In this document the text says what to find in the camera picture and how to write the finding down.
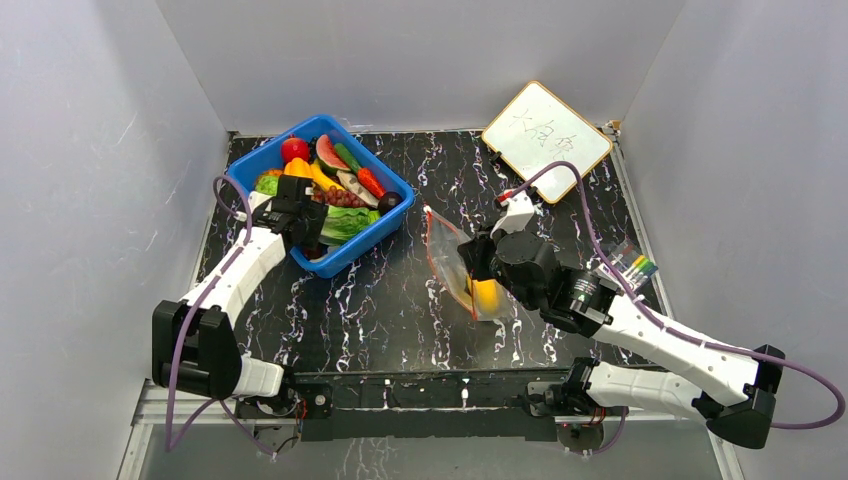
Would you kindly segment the green toy lettuce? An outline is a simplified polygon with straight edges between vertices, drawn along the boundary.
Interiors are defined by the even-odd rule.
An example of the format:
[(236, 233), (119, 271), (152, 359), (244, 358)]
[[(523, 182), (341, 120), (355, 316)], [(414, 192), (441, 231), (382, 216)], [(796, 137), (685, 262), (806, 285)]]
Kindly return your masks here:
[(350, 208), (329, 206), (319, 242), (327, 246), (341, 246), (381, 218), (377, 210), (365, 207)]

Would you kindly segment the yellow toy mango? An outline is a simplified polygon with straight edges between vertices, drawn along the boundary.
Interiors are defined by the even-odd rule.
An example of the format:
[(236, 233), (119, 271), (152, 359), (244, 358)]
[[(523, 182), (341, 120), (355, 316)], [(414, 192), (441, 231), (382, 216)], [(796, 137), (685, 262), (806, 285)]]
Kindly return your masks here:
[(500, 284), (494, 280), (467, 278), (467, 292), (471, 297), (472, 313), (475, 317), (494, 316), (501, 308)]

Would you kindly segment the clear zip top bag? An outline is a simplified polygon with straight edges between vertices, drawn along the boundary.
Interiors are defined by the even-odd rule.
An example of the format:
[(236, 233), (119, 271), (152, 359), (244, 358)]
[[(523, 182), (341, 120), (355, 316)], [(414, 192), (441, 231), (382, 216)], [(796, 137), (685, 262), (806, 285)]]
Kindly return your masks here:
[(426, 250), (433, 274), (448, 293), (470, 313), (475, 321), (495, 321), (505, 319), (511, 312), (511, 301), (507, 291), (500, 285), (501, 308), (494, 316), (475, 317), (472, 313), (471, 297), (467, 292), (467, 278), (470, 271), (465, 266), (458, 247), (471, 240), (461, 229), (428, 205), (423, 208), (426, 214)]

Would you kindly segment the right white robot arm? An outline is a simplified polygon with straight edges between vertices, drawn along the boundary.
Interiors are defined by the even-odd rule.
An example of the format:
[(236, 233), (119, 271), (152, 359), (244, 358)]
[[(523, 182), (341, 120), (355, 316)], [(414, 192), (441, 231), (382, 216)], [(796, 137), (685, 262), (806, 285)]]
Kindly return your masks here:
[(614, 282), (561, 262), (548, 242), (527, 231), (477, 234), (457, 250), (472, 279), (495, 281), (546, 323), (623, 347), (657, 366), (579, 358), (563, 382), (527, 385), (531, 415), (637, 408), (699, 420), (737, 446), (765, 446), (781, 366), (710, 349), (711, 338), (638, 307)]

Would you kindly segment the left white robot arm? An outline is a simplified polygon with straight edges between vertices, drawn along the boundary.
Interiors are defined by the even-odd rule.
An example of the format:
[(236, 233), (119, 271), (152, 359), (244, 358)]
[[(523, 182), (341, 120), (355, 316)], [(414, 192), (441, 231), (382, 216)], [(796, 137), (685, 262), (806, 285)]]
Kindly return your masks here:
[(241, 353), (235, 324), (268, 273), (294, 247), (314, 247), (327, 205), (312, 199), (311, 180), (282, 175), (275, 195), (247, 202), (245, 226), (212, 271), (178, 301), (152, 315), (155, 384), (216, 400), (260, 397), (275, 416), (294, 411), (297, 387), (283, 366)]

